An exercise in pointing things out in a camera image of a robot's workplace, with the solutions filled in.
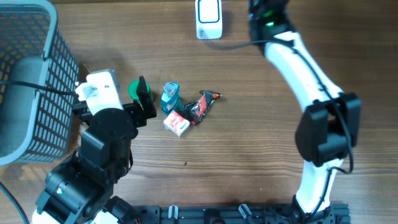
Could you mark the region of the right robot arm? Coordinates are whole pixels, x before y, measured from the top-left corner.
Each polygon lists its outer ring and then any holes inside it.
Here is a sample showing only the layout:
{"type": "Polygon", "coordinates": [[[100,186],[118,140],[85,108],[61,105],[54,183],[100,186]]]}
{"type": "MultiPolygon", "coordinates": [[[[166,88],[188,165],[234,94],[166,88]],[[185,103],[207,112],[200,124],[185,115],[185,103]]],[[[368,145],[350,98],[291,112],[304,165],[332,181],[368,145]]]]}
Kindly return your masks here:
{"type": "Polygon", "coordinates": [[[287,1],[249,0],[249,28],[251,40],[281,73],[302,110],[295,144],[304,164],[292,221],[312,223],[331,213],[335,175],[354,169],[361,100],[326,76],[290,22],[286,6],[287,1]]]}

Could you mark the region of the green lid jar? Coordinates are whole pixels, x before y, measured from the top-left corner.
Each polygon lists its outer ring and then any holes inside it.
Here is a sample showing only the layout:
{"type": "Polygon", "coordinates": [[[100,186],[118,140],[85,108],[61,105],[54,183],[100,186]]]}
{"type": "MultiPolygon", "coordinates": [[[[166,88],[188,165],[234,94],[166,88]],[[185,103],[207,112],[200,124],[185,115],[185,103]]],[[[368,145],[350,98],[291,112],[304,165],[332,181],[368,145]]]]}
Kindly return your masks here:
{"type": "MultiPolygon", "coordinates": [[[[136,100],[138,103],[140,103],[140,99],[139,99],[139,97],[138,97],[138,95],[137,95],[137,93],[136,93],[138,84],[139,84],[139,80],[134,80],[134,81],[129,85],[129,87],[128,87],[128,93],[129,93],[129,96],[130,96],[133,100],[136,100]]],[[[149,86],[148,83],[146,83],[146,87],[147,87],[147,91],[148,91],[149,94],[150,94],[151,99],[154,100],[154,97],[153,97],[151,88],[150,88],[150,86],[149,86]]]]}

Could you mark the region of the red white packet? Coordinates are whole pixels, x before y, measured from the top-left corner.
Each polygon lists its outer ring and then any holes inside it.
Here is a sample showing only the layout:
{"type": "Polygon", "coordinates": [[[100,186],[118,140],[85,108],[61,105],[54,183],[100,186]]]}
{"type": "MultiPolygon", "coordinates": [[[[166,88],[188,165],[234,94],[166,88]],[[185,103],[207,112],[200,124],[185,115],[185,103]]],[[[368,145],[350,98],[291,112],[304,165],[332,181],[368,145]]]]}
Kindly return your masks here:
{"type": "Polygon", "coordinates": [[[190,126],[189,120],[172,111],[163,121],[164,126],[180,137],[190,126]]]}

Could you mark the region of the blue bottle with white cap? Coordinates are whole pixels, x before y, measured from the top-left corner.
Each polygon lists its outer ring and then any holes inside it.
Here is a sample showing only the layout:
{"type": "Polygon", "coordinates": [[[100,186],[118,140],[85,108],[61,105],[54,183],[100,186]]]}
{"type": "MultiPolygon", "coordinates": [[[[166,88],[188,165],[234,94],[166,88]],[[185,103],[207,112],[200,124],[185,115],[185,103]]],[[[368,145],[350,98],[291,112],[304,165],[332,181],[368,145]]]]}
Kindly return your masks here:
{"type": "Polygon", "coordinates": [[[162,112],[164,114],[170,114],[172,111],[182,106],[179,92],[180,85],[177,82],[167,82],[164,85],[160,99],[162,112]]]}

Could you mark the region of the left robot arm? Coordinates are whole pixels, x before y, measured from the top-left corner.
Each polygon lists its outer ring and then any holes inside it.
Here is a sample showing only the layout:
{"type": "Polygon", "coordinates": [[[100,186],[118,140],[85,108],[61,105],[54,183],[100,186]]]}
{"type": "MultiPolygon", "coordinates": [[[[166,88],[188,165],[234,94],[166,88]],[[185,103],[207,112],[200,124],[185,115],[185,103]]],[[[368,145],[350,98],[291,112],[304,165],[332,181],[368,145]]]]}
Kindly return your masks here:
{"type": "Polygon", "coordinates": [[[138,100],[122,105],[114,80],[95,79],[76,89],[73,112],[88,123],[81,145],[46,177],[33,223],[140,223],[141,216],[113,194],[132,168],[131,141],[157,116],[144,77],[138,100]]]}

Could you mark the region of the black red snack packet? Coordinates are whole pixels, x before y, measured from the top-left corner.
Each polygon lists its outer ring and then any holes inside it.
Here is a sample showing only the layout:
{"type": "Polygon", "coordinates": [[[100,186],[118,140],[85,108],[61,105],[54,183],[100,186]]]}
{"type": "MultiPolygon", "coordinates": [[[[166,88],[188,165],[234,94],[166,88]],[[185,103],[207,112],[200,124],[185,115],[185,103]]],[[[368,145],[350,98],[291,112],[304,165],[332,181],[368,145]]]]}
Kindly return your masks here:
{"type": "Polygon", "coordinates": [[[201,98],[197,101],[187,103],[177,109],[177,113],[183,118],[187,119],[193,125],[198,125],[201,123],[206,116],[210,106],[215,102],[215,100],[222,97],[221,93],[201,90],[201,98]]]}

